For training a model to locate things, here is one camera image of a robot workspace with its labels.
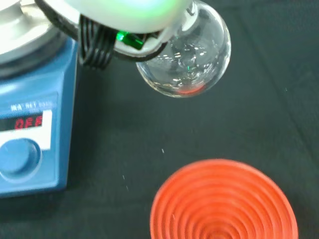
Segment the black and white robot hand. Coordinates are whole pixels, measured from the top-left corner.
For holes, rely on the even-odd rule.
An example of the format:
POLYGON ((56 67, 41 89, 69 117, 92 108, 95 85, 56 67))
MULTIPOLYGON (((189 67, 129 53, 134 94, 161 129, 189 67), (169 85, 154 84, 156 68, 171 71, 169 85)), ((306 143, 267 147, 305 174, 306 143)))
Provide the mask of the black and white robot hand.
POLYGON ((156 58, 196 22, 193 0, 37 0, 48 20, 78 43, 81 66, 104 70, 113 56, 156 58))

